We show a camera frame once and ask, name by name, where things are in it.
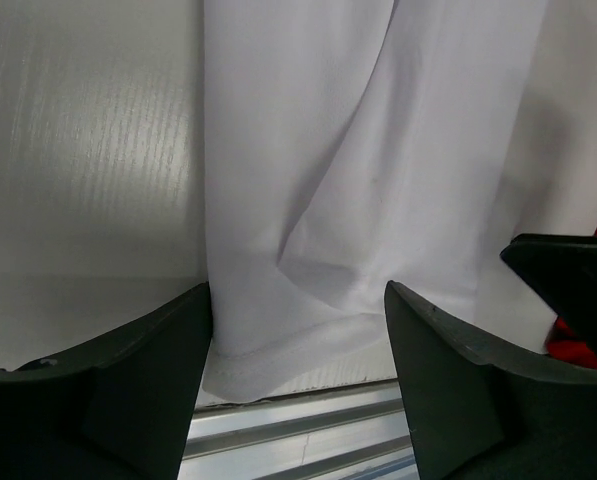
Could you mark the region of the white t shirt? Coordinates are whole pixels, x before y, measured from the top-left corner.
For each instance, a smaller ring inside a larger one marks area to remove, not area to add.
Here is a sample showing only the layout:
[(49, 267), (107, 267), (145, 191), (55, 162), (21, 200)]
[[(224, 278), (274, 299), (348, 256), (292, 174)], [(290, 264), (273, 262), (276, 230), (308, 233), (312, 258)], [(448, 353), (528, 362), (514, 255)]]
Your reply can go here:
[(388, 351), (387, 282), (533, 351), (500, 251), (597, 227), (597, 1), (208, 1), (204, 389)]

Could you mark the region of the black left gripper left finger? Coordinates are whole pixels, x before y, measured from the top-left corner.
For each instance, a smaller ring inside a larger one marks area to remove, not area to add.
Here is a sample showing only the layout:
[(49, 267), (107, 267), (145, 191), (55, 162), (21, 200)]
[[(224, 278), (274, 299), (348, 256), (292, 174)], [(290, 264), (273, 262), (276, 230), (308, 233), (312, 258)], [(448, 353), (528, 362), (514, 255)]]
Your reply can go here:
[(0, 479), (174, 479), (212, 337), (200, 284), (83, 344), (0, 369)]

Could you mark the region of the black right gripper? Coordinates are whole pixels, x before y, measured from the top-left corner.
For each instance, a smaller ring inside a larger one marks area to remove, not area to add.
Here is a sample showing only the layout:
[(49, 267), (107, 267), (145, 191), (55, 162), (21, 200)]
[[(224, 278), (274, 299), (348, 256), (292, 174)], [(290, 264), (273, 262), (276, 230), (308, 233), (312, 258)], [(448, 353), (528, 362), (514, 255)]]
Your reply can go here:
[(597, 237), (521, 234), (500, 257), (597, 355)]

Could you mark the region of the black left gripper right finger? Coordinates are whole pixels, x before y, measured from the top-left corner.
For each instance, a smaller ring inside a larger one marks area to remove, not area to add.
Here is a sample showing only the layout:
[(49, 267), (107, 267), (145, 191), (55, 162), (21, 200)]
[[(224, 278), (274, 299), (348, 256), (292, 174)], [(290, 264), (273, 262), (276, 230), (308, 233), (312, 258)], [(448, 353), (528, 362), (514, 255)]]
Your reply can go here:
[(597, 479), (597, 370), (531, 352), (397, 282), (389, 340), (423, 479)]

